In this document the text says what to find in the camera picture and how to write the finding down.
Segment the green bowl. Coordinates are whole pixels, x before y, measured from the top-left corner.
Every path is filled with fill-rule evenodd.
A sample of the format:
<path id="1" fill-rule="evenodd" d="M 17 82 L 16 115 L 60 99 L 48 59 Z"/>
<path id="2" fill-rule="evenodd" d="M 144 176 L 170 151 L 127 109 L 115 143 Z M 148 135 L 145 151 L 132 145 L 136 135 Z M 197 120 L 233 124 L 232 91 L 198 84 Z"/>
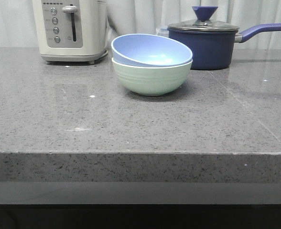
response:
<path id="1" fill-rule="evenodd" d="M 112 64 L 120 83 L 127 89 L 145 96 L 159 96 L 179 88 L 187 79 L 192 61 L 167 67 L 140 67 Z"/>

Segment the blue bowl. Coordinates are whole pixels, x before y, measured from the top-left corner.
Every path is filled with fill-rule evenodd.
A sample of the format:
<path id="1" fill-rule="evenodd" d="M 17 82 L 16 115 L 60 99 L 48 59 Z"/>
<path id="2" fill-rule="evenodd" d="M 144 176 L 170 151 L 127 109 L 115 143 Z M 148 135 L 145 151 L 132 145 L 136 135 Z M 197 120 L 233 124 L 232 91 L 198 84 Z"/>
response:
<path id="1" fill-rule="evenodd" d="M 121 35 L 111 42 L 115 61 L 140 67 L 168 67 L 188 63 L 193 53 L 176 40 L 143 33 Z"/>

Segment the clear plastic container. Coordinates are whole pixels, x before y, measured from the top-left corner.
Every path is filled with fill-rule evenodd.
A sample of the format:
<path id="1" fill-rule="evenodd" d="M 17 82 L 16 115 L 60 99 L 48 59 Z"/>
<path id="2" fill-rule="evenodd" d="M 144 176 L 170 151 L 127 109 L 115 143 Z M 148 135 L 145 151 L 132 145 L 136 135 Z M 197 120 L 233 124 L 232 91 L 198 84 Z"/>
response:
<path id="1" fill-rule="evenodd" d="M 162 37 L 169 37 L 169 31 L 168 31 L 168 27 L 165 25 L 156 27 L 156 31 L 155 34 L 158 36 L 162 36 Z"/>

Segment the dark blue saucepan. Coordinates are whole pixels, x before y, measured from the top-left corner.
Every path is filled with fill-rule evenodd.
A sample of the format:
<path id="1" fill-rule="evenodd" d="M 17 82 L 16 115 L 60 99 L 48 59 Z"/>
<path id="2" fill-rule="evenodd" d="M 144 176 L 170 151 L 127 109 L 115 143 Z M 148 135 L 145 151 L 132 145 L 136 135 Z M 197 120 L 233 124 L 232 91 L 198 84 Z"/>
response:
<path id="1" fill-rule="evenodd" d="M 232 61 L 234 43 L 243 43 L 261 32 L 281 31 L 281 23 L 260 24 L 242 32 L 192 31 L 168 26 L 169 38 L 188 46 L 193 53 L 193 70 L 227 68 Z"/>

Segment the cream toaster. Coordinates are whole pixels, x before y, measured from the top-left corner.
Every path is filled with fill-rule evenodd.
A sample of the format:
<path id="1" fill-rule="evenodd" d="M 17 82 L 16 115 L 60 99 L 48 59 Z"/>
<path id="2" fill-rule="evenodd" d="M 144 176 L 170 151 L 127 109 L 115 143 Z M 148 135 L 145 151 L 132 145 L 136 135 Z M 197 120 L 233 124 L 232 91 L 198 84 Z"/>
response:
<path id="1" fill-rule="evenodd" d="M 40 56 L 47 62 L 89 62 L 107 51 L 104 0 L 32 1 Z"/>

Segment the glass lid blue knob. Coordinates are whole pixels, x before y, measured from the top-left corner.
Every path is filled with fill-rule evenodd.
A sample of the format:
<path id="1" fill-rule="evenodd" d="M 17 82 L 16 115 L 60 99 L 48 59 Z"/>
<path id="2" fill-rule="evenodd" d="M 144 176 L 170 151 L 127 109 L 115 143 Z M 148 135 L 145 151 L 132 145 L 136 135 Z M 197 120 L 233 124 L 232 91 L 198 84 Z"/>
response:
<path id="1" fill-rule="evenodd" d="M 200 32 L 226 32 L 238 31 L 239 27 L 211 19 L 218 6 L 192 6 L 197 17 L 195 20 L 181 21 L 168 25 L 168 30 L 200 31 Z"/>

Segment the white curtain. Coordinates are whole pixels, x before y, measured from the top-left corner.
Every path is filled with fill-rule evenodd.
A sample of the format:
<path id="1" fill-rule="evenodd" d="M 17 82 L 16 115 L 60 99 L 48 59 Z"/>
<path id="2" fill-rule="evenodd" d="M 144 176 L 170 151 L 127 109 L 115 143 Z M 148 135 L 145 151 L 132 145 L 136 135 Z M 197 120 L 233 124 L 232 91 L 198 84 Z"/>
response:
<path id="1" fill-rule="evenodd" d="M 281 0 L 108 0 L 108 38 L 128 33 L 155 34 L 169 24 L 195 18 L 193 6 L 216 6 L 213 19 L 241 30 L 281 23 Z M 0 0 L 0 47 L 36 47 L 30 0 Z"/>

